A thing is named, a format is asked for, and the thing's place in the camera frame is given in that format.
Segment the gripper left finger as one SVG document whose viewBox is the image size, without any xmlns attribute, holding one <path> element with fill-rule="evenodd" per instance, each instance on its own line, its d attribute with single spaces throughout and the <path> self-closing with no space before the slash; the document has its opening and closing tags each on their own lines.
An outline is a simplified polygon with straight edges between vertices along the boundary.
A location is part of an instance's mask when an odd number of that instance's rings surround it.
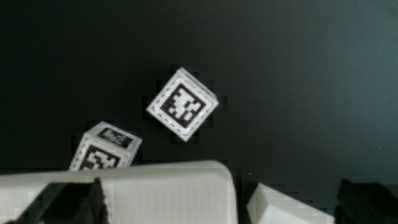
<svg viewBox="0 0 398 224">
<path fill-rule="evenodd" d="M 16 218 L 16 224 L 110 224 L 101 180 L 51 182 Z"/>
</svg>

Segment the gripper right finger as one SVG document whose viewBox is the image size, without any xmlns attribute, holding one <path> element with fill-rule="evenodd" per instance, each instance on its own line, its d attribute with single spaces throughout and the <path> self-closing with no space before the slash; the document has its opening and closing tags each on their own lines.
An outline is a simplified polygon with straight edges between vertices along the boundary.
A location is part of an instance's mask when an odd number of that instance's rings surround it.
<svg viewBox="0 0 398 224">
<path fill-rule="evenodd" d="M 334 224 L 398 224 L 398 184 L 341 180 Z"/>
</svg>

